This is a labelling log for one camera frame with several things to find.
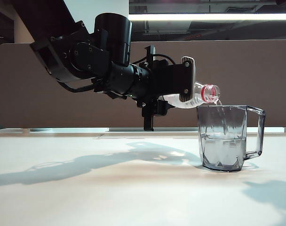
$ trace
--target table surface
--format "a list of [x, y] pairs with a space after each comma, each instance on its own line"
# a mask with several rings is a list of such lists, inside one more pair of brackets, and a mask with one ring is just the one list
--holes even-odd
[[286, 226], [286, 133], [220, 173], [201, 166], [194, 132], [0, 130], [0, 226], [12, 225]]

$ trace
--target water bottle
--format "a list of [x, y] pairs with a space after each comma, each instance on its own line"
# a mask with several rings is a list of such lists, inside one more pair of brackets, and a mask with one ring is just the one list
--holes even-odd
[[159, 99], [166, 100], [170, 105], [178, 108], [194, 108], [201, 104], [216, 103], [219, 100], [220, 90], [218, 86], [211, 84], [194, 83], [192, 98], [182, 102], [179, 94], [160, 96]]

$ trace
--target ceiling light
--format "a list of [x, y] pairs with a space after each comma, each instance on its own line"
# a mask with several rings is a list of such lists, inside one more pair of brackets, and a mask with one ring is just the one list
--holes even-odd
[[130, 21], [225, 21], [225, 20], [286, 20], [283, 14], [130, 14]]

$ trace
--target black wire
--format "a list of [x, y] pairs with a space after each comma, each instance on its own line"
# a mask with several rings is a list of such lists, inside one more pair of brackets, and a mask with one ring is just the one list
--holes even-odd
[[[169, 56], [167, 56], [167, 55], [164, 55], [164, 54], [152, 54], [152, 56], [155, 56], [155, 57], [164, 57], [164, 58], [167, 58], [168, 60], [170, 60], [171, 61], [171, 63], [172, 64], [175, 64], [175, 61], [171, 58], [171, 57], [169, 57]], [[137, 60], [137, 61], [135, 61], [135, 62], [133, 62], [132, 64], [137, 64], [137, 63], [139, 63], [139, 62], [142, 62], [143, 60], [146, 60], [146, 58], [147, 57], [143, 57], [142, 59], [140, 59], [140, 60]]]
[[80, 92], [85, 92], [85, 91], [89, 91], [89, 90], [93, 90], [96, 87], [96, 84], [92, 84], [92, 85], [88, 85], [88, 86], [84, 86], [84, 87], [79, 87], [77, 89], [74, 89], [70, 86], [68, 86], [66, 83], [64, 82], [60, 82], [57, 81], [62, 87], [64, 87], [66, 90], [72, 92], [72, 93], [80, 93]]
[[136, 65], [137, 63], [142, 62], [143, 60], [146, 60], [146, 58], [147, 57], [143, 57], [142, 59], [137, 60], [137, 61], [133, 62], [132, 64]]
[[171, 63], [172, 64], [175, 64], [175, 61], [171, 58], [171, 57], [169, 57], [169, 56], [167, 56], [167, 55], [164, 55], [164, 54], [152, 54], [153, 56], [155, 56], [155, 57], [164, 57], [164, 58], [167, 58], [168, 60], [170, 60], [171, 61]]

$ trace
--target measuring pitcher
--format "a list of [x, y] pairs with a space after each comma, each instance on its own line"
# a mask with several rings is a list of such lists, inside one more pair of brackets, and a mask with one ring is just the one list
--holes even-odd
[[[259, 115], [257, 147], [246, 151], [247, 111]], [[199, 153], [203, 166], [218, 171], [240, 171], [244, 160], [261, 155], [265, 111], [247, 105], [198, 106]]]

